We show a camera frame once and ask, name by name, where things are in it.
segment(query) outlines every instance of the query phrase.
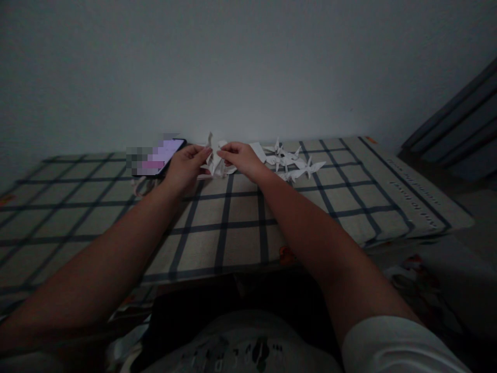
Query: white t-shirt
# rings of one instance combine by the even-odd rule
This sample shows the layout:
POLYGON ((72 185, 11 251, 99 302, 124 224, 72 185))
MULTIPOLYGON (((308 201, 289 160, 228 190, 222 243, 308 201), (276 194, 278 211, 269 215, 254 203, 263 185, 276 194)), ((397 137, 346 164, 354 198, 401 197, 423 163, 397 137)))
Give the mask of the white t-shirt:
MULTIPOLYGON (((428 329, 391 316, 373 317, 355 325, 345 336, 342 356, 346 373, 469 372, 428 329)), ((130 361, 124 365, 124 371, 129 364, 130 361)), ((159 359, 144 372, 342 370, 331 355, 305 343, 278 317, 240 311, 216 319, 191 343, 159 359)))

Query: gray curtain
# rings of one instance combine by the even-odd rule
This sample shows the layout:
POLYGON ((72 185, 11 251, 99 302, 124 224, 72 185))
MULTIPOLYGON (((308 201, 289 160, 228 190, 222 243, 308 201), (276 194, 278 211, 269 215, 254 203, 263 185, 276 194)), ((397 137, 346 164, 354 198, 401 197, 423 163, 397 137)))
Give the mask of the gray curtain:
POLYGON ((467 181, 497 188, 497 59, 403 145, 467 181))

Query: pixelated phone screen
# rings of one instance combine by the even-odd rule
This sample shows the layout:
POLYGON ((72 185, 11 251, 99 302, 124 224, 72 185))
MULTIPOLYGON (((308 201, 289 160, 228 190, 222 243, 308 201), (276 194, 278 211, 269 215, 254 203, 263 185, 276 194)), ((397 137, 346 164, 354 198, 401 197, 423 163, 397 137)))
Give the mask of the pixelated phone screen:
POLYGON ((153 176, 159 174, 184 142, 183 139, 163 140, 161 146, 153 148, 153 153, 147 155, 146 161, 141 161, 141 167, 137 168, 135 175, 153 176))

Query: forearm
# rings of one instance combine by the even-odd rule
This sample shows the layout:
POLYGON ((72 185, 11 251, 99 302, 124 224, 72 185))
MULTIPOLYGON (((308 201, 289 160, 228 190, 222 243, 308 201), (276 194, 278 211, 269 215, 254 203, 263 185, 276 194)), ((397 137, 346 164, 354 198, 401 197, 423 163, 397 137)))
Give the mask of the forearm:
POLYGON ((354 325, 369 317, 392 315, 421 323, 327 213, 269 170, 261 173, 257 183, 292 252, 322 288, 340 344, 354 325))
POLYGON ((136 285, 179 201, 161 184, 28 298, 0 327, 0 342, 105 321, 136 285))
POLYGON ((264 172, 257 184, 293 253, 318 282, 349 270, 355 257, 363 255, 362 250, 350 250, 359 247, 329 214, 276 174, 264 172), (342 250, 347 255, 340 255, 342 250))

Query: paper crane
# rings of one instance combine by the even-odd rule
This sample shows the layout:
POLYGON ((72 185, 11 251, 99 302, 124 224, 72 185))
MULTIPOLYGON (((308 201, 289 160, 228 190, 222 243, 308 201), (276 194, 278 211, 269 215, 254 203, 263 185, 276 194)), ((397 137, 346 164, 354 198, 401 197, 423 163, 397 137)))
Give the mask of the paper crane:
POLYGON ((300 169, 300 171, 303 170, 304 172, 307 173, 308 179, 311 178, 312 173, 317 172, 321 167, 323 167, 326 164, 326 161, 323 161, 323 162, 314 163, 311 166, 311 160, 312 160, 312 156, 309 157, 309 161, 307 162, 305 168, 300 169))

